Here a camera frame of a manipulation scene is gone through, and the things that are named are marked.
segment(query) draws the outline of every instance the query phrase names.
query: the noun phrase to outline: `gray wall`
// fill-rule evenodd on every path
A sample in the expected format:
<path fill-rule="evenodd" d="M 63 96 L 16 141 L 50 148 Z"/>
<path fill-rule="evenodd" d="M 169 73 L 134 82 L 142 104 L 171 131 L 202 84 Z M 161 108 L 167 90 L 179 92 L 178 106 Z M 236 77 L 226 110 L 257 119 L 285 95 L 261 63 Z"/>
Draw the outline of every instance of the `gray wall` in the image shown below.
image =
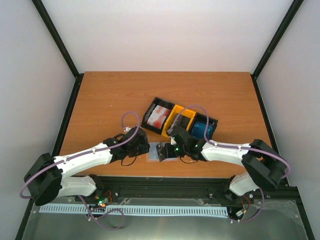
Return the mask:
<path fill-rule="evenodd" d="M 320 1 L 304 1 L 258 79 L 280 153 L 320 239 Z"/>
<path fill-rule="evenodd" d="M 251 72 L 292 0 L 43 0 L 80 72 Z"/>
<path fill-rule="evenodd" d="M 30 0 L 1 1 L 0 53 L 0 238 L 12 240 L 23 177 L 52 151 L 74 78 Z"/>

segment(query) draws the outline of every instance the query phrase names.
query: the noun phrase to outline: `blue object in bin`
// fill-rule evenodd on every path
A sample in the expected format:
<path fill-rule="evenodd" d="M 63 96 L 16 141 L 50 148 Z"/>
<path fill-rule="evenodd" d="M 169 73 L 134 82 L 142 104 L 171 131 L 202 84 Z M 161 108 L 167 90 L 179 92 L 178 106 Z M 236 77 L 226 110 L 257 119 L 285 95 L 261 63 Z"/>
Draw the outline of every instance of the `blue object in bin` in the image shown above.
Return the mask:
<path fill-rule="evenodd" d="M 194 136 L 196 139 L 202 139 L 204 137 L 205 128 L 206 128 L 205 123 L 196 121 L 192 128 L 191 135 Z M 211 139 L 213 134 L 214 134 L 214 128 L 212 125 L 209 125 L 206 131 L 206 137 L 208 139 Z"/>

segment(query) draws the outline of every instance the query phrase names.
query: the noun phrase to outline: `black metal frame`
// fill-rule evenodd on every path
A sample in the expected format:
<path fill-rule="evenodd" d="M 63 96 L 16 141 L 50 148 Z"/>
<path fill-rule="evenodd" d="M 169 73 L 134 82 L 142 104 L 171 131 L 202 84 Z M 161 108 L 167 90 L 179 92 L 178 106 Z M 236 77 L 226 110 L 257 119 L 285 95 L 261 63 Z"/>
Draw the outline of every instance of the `black metal frame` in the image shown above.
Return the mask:
<path fill-rule="evenodd" d="M 254 86 L 258 102 L 260 104 L 268 136 L 271 141 L 271 146 L 277 152 L 279 152 L 279 150 L 268 119 L 263 99 L 261 97 L 257 79 L 303 1 L 304 0 L 293 0 L 279 28 L 277 29 L 270 44 L 265 50 L 256 69 L 251 75 L 252 84 Z M 71 96 L 52 151 L 53 156 L 56 156 L 60 153 L 84 74 L 79 74 L 42 1 L 32 0 L 32 2 L 39 12 L 46 27 L 48 28 L 53 40 L 55 41 L 57 47 L 63 55 L 64 60 L 69 66 L 72 74 L 75 77 Z M 113 192 L 118 193 L 118 196 L 114 196 L 115 201 L 121 201 L 124 198 L 186 198 L 202 199 L 204 202 L 220 203 L 223 206 L 227 207 L 234 206 L 234 204 L 225 202 L 221 199 L 213 199 L 212 196 L 210 196 L 211 191 L 220 189 L 223 185 L 226 184 L 227 179 L 225 178 L 102 177 L 101 180 L 106 186 L 109 186 L 110 189 L 113 189 Z M 252 193 L 253 198 L 259 199 L 261 197 L 259 191 Z M 308 238 L 310 240 L 315 239 L 305 212 L 305 208 L 301 201 L 299 191 L 296 187 L 290 187 L 288 181 L 285 179 L 285 181 L 282 181 L 279 184 L 279 188 L 277 191 L 265 192 L 265 195 L 270 196 L 270 198 L 273 200 L 294 200 L 297 204 Z M 30 200 L 22 219 L 20 228 L 16 235 L 16 240 L 21 240 L 23 237 L 32 206 L 33 201 Z"/>

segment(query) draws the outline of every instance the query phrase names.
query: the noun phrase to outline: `wooden table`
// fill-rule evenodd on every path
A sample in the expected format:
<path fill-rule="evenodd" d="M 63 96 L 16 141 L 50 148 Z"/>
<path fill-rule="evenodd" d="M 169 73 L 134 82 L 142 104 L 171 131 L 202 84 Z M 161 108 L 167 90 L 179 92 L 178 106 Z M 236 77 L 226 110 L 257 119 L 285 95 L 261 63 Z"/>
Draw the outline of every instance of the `wooden table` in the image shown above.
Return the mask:
<path fill-rule="evenodd" d="M 213 134 L 218 142 L 240 144 L 262 139 L 270 144 L 249 72 L 86 72 L 60 154 L 78 152 L 123 133 L 122 115 L 135 111 L 142 119 L 154 97 L 184 107 L 204 107 L 210 117 L 219 121 Z M 137 124 L 133 115 L 128 115 L 124 122 L 129 127 Z M 146 132 L 149 142 L 168 141 Z M 125 159 L 123 164 L 132 160 Z M 142 155 L 131 166 L 121 166 L 116 161 L 81 174 L 229 178 L 243 172 L 244 168 L 225 162 L 160 163 L 149 162 L 147 155 Z"/>

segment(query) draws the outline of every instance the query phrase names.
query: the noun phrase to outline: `red and white package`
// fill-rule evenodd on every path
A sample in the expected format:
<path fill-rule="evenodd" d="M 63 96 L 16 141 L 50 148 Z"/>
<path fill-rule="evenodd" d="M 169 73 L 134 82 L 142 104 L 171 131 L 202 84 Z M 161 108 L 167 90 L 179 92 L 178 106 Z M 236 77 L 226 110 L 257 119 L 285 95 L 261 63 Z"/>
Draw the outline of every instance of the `red and white package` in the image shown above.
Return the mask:
<path fill-rule="evenodd" d="M 169 113 L 170 113 L 170 109 L 157 105 L 152 111 L 146 123 L 157 129 L 161 129 L 162 124 L 164 123 L 166 116 L 168 116 Z"/>

